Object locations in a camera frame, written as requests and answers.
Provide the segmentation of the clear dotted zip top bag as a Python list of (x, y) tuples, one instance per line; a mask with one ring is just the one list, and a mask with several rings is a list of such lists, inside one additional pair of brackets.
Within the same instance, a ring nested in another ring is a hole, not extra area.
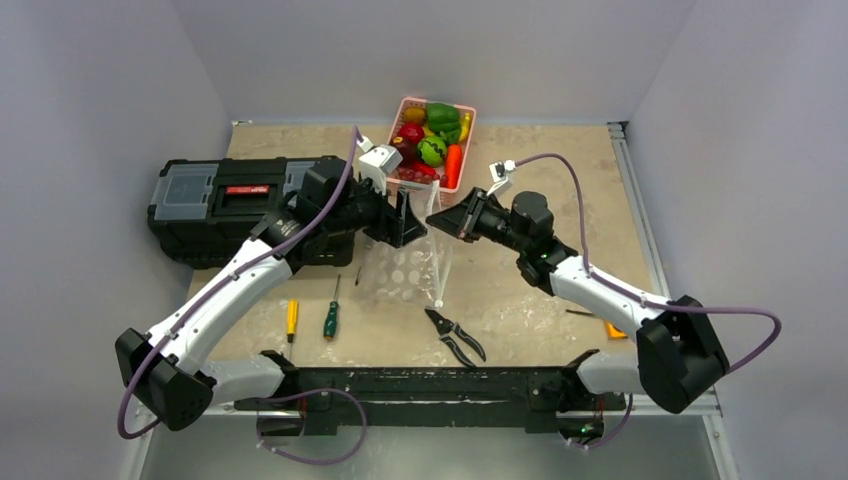
[(357, 286), (367, 299), (430, 309), (444, 305), (453, 259), (446, 234), (430, 227), (425, 237), (399, 249), (371, 239), (368, 243), (372, 249)]

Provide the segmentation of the dark red mangosteen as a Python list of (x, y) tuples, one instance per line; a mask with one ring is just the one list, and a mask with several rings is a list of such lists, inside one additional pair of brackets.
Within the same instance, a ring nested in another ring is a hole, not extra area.
[(415, 142), (411, 142), (401, 136), (396, 136), (391, 140), (390, 145), (393, 146), (401, 155), (401, 165), (405, 168), (408, 168), (410, 165), (420, 161), (417, 144)]

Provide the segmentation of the green striped watermelon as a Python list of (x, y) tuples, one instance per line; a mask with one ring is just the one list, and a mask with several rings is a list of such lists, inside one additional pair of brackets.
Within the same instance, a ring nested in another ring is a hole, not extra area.
[(418, 156), (423, 163), (431, 167), (444, 164), (448, 145), (442, 138), (435, 135), (426, 136), (417, 145)]

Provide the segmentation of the pink perforated plastic basket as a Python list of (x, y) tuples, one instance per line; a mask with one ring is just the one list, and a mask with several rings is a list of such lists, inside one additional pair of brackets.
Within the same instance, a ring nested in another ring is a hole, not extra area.
[(437, 186), (444, 194), (457, 192), (476, 119), (477, 111), (470, 106), (404, 98), (388, 139), (401, 155), (389, 182), (410, 188)]

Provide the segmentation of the red apple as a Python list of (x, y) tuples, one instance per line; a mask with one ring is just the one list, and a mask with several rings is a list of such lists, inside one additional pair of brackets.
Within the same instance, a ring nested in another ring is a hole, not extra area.
[(404, 122), (397, 130), (396, 136), (413, 145), (417, 145), (427, 134), (423, 127), (414, 122)]

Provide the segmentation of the green bell pepper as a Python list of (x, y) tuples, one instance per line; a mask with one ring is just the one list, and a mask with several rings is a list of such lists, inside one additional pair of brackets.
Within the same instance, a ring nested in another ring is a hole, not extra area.
[(460, 129), (460, 111), (453, 105), (431, 102), (426, 105), (428, 128), (434, 133)]

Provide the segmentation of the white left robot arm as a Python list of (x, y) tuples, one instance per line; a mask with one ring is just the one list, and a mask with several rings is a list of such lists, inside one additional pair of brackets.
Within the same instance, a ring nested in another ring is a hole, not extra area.
[(125, 392), (117, 428), (137, 399), (172, 431), (186, 428), (212, 405), (263, 399), (284, 409), (297, 399), (294, 368), (280, 353), (214, 364), (208, 356), (225, 334), (268, 292), (289, 280), (339, 235), (363, 232), (376, 242), (404, 247), (427, 233), (406, 194), (390, 200), (373, 179), (354, 178), (352, 164), (321, 159), (305, 171), (252, 229), (213, 280), (168, 318), (141, 333), (125, 330), (115, 342)]

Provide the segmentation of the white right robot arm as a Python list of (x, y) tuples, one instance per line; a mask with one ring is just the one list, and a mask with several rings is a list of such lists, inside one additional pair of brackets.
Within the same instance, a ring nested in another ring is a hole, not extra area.
[(481, 238), (517, 253), (532, 287), (572, 302), (613, 324), (635, 345), (630, 354), (587, 353), (572, 361), (561, 392), (576, 407), (599, 394), (645, 394), (679, 414), (730, 372), (730, 362), (701, 304), (650, 294), (586, 263), (554, 234), (554, 215), (537, 192), (510, 207), (475, 188), (459, 204), (427, 217), (441, 232), (472, 243)]

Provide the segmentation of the purple grape bunch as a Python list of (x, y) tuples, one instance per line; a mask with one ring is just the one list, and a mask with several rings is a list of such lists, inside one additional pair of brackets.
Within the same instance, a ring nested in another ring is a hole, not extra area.
[(439, 173), (438, 179), (431, 179), (431, 178), (422, 176), (420, 174), (416, 174), (413, 170), (410, 169), (410, 166), (408, 168), (405, 168), (404, 166), (399, 167), (396, 170), (396, 174), (397, 174), (397, 177), (402, 181), (407, 181), (407, 182), (412, 182), (412, 183), (417, 183), (417, 184), (422, 184), (422, 185), (430, 185), (430, 184), (440, 185), (442, 183), (442, 174), (438, 170), (436, 170), (436, 171)]

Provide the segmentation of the red chili pepper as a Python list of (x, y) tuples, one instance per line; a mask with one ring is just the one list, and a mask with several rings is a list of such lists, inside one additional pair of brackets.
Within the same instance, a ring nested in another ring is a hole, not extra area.
[(439, 173), (433, 167), (420, 161), (413, 162), (410, 166), (410, 169), (413, 170), (416, 174), (420, 174), (431, 179), (439, 178)]

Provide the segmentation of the brown kiwi fruit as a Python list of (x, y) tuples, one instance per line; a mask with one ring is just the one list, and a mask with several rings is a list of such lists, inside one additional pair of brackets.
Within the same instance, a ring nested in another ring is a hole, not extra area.
[(427, 121), (427, 110), (420, 106), (410, 106), (403, 111), (404, 122), (423, 125)]

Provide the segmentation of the black plastic toolbox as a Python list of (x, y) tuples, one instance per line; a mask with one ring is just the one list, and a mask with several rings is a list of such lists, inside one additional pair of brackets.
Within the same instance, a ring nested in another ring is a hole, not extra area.
[(220, 268), (270, 215), (288, 220), (314, 166), (339, 176), (337, 156), (171, 160), (159, 172), (147, 226), (162, 251), (195, 270)]

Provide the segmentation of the black handled pliers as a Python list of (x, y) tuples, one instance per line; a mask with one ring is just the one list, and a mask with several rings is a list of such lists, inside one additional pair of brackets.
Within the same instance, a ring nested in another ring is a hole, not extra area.
[(485, 349), (481, 343), (468, 334), (460, 324), (444, 317), (441, 313), (434, 309), (427, 308), (424, 312), (438, 332), (440, 341), (449, 348), (456, 360), (462, 366), (469, 369), (477, 367), (477, 365), (462, 350), (461, 343), (469, 346), (482, 362), (487, 360)]

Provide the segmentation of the green handled screwdriver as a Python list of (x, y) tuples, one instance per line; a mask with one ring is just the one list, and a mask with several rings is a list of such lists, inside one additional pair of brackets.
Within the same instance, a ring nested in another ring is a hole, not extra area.
[(333, 298), (329, 302), (328, 311), (323, 326), (323, 337), (327, 341), (332, 341), (335, 339), (338, 329), (340, 283), (341, 275), (338, 275), (336, 277)]

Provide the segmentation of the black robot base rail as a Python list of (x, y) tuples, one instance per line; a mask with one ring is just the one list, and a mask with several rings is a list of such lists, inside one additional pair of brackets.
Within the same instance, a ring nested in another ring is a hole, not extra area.
[(613, 393), (579, 385), (575, 364), (547, 367), (295, 367), (269, 399), (237, 400), (239, 411), (290, 411), (290, 432), (333, 435), (341, 426), (518, 428), (598, 438)]

